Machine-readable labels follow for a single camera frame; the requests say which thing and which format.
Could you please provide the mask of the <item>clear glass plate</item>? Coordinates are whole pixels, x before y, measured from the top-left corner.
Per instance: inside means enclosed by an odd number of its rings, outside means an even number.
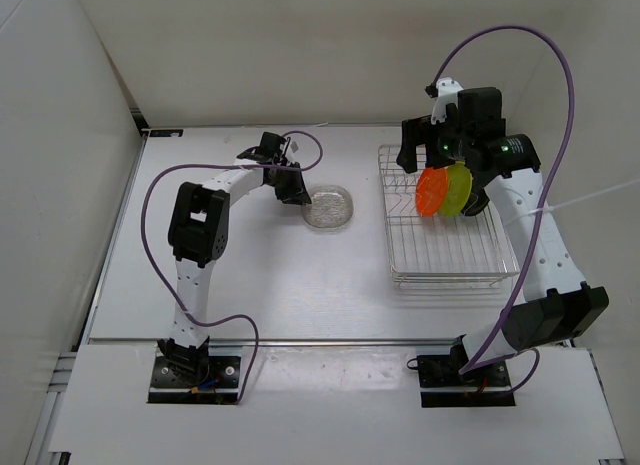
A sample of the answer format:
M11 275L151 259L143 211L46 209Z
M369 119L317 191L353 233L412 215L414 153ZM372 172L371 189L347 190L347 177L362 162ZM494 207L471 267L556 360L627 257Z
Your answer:
M338 185L316 185L309 191L310 204L301 209L307 225L319 230L334 230L345 226L353 217L351 194Z

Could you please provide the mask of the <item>orange plate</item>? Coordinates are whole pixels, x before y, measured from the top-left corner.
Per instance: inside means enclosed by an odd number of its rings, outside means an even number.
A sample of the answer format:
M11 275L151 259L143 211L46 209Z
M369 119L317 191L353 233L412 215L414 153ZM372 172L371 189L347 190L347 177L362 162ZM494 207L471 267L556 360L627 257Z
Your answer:
M415 188L415 207L422 217L434 215L443 204L448 191L445 168L425 168Z

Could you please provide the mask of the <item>green plate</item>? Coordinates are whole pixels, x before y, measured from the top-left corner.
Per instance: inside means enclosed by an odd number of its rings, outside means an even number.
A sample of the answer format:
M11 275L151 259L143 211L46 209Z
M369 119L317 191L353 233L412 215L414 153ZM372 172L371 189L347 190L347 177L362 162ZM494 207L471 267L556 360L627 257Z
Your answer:
M469 200L472 188L472 174L463 163L455 163L447 168L448 188L438 213L455 216L462 212Z

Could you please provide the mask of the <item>black plate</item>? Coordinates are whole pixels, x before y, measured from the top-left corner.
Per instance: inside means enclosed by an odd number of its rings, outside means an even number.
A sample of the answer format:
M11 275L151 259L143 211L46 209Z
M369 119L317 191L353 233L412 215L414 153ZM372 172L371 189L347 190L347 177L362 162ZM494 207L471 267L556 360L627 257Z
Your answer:
M466 217L473 217L480 214L490 203L490 199L483 189L472 187L469 198L461 213Z

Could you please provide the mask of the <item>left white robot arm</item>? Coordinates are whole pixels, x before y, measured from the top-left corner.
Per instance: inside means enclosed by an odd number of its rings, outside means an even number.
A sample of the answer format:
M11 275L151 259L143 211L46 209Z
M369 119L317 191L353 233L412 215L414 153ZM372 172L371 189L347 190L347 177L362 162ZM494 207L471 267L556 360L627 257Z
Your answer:
M204 384L212 375L206 324L209 285L228 244L232 206L262 186L273 188L283 204L311 203L296 151L290 133L265 132L259 144L242 151L232 165L216 165L213 178L178 188L168 230L177 271L177 284L169 287L176 301L174 323L159 349L188 385Z

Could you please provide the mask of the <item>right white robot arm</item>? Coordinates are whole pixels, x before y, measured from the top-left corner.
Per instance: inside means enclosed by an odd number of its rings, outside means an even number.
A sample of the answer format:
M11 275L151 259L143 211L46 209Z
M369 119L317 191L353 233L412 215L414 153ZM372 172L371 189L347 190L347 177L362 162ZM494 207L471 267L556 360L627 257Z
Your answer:
M503 359L582 336L606 310L609 296L587 283L552 214L544 212L548 178L531 139L507 133L500 90L465 89L444 78L427 93L433 110L402 122L397 164L416 172L417 149L424 147L427 170L466 168L471 189L462 210L474 214L493 205L520 267L497 322L460 336L451 349L450 375L470 385Z

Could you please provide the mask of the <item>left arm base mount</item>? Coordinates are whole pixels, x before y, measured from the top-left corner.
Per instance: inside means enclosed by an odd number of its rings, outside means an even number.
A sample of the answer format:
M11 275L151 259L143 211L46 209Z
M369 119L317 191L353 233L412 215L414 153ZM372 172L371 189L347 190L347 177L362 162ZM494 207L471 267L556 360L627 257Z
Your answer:
M149 381L149 404L234 405L240 391L239 348L210 348L208 361L195 376L179 372L155 351Z

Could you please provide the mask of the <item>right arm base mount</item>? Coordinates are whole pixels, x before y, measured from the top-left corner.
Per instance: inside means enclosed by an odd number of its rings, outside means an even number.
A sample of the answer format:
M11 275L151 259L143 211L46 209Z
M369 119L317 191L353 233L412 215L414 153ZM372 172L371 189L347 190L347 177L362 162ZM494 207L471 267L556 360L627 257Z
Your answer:
M418 355L406 363L418 373L422 408L495 408L516 405L504 361L460 375L448 355Z

